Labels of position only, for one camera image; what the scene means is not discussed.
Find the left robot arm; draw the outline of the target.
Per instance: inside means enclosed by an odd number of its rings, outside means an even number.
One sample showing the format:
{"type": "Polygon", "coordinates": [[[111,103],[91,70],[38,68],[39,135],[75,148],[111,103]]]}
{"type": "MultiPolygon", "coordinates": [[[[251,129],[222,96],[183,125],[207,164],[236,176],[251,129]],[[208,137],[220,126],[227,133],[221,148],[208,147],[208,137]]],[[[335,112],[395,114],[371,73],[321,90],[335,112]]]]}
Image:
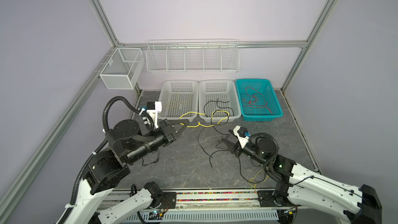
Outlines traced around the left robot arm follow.
{"type": "Polygon", "coordinates": [[[129,166],[176,141],[189,120],[161,120],[155,123],[146,110],[134,108],[123,96],[113,97],[102,114],[105,139],[89,156],[75,180],[70,203],[65,206],[59,224],[119,224],[147,208],[161,209],[164,215],[176,206],[176,194],[164,193],[155,182],[138,191],[132,186],[128,199],[108,209],[98,210],[103,200],[130,174],[129,166]],[[123,102],[131,111],[146,119],[148,133],[142,134],[137,121],[126,119],[109,127],[112,105],[123,102]]]}

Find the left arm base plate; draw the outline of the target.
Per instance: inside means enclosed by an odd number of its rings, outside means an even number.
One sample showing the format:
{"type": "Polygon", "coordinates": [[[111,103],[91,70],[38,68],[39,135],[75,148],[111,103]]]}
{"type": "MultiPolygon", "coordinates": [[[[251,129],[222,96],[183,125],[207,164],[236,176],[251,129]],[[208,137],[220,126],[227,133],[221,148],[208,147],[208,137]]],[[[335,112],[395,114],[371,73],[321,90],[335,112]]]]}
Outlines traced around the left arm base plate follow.
{"type": "Polygon", "coordinates": [[[153,209],[174,209],[177,203],[177,192],[164,192],[161,196],[156,197],[150,204],[153,209]]]}

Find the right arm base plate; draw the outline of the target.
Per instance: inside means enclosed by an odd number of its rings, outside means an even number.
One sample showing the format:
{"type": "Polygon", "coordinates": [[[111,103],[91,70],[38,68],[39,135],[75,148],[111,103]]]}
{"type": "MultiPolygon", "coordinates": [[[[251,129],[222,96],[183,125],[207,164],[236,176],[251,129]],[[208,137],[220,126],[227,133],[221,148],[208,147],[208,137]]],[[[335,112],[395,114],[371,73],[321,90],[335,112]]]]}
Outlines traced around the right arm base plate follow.
{"type": "Polygon", "coordinates": [[[261,207],[291,206],[291,203],[286,198],[273,190],[258,190],[257,195],[261,207]]]}

